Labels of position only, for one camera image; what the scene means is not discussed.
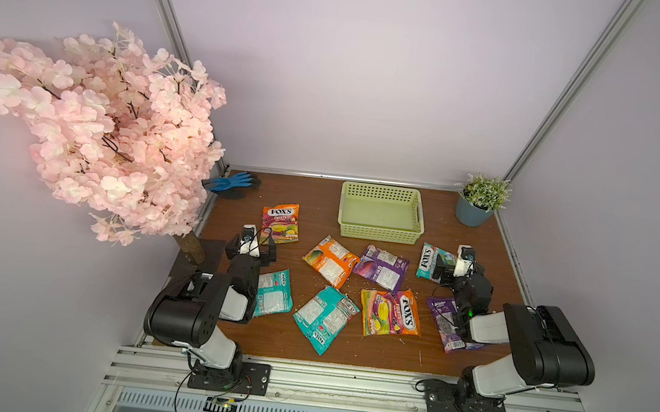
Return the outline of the red Fox's candy bag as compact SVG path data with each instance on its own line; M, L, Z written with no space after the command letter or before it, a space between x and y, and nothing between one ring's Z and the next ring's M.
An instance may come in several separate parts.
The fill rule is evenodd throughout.
M271 208L265 207L262 212L261 240L272 238L275 244L288 244L300 240L298 204L282 204Z

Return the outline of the orange candy bag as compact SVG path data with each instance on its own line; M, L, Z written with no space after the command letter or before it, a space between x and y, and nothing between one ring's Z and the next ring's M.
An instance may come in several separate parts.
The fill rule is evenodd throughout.
M328 285L341 289L360 259L332 236L324 238L302 258Z

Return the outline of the yellow pink Fox's candy bag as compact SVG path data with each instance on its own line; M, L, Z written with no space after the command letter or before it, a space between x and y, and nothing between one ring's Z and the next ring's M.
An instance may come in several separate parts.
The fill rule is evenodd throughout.
M360 292L363 336L420 336L418 301L412 290Z

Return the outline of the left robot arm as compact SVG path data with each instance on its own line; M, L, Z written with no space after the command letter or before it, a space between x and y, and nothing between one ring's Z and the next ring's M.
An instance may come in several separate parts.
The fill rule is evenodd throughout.
M192 272L171 280L144 318L144 331L166 346L185 349L196 361L193 378L209 384L234 385L243 375L240 345L225 336L219 321L247 324L258 303L260 269L276 261L271 235L260 239L245 227L219 249L230 261L228 271L207 273L208 253L194 233L176 238Z

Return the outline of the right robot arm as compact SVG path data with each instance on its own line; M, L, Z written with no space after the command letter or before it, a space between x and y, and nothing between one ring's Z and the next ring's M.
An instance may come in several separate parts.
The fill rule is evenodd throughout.
M562 310L506 303L501 312L492 313L494 287L474 258L466 254L454 264L435 259L431 279L453 295L431 298L431 311L451 350L507 344L510 353L466 367L454 385L443 380L420 382L427 402L447 404L459 412L497 412L513 394L592 384L594 362Z

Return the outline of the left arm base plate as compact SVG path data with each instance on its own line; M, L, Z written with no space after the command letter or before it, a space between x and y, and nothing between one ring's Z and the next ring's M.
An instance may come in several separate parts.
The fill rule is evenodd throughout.
M270 364L242 362L220 370L197 362L186 386L199 391L264 396L268 391L271 373Z

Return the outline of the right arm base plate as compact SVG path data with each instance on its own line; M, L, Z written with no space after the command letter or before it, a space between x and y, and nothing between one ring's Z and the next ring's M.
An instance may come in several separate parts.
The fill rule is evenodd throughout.
M464 383L451 385L438 379L424 379L414 384L425 401L427 412L507 412L502 398L480 396Z

